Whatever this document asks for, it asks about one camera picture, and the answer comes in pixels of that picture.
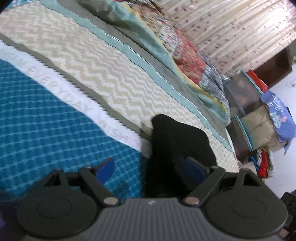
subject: beige curtain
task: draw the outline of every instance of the beige curtain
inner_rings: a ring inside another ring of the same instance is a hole
[[[158,0],[222,73],[256,69],[296,39],[288,0]]]

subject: blue checkered fabric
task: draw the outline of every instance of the blue checkered fabric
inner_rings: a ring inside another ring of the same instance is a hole
[[[22,195],[54,168],[73,172],[108,157],[115,172],[105,186],[121,200],[140,197],[146,165],[140,152],[0,60],[0,199]]]

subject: leaf pattern on curtain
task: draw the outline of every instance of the leaf pattern on curtain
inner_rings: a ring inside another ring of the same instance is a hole
[[[296,39],[289,0],[158,0],[221,74],[256,69]]]

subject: gray gripper base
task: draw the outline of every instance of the gray gripper base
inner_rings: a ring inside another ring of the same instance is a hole
[[[87,230],[60,241],[197,240],[243,241],[246,239],[222,233],[206,220],[200,209],[185,207],[176,198],[167,198],[127,199],[119,207],[104,209],[99,218]],[[273,235],[260,240],[281,241],[282,239]],[[45,240],[27,235],[22,241]]]

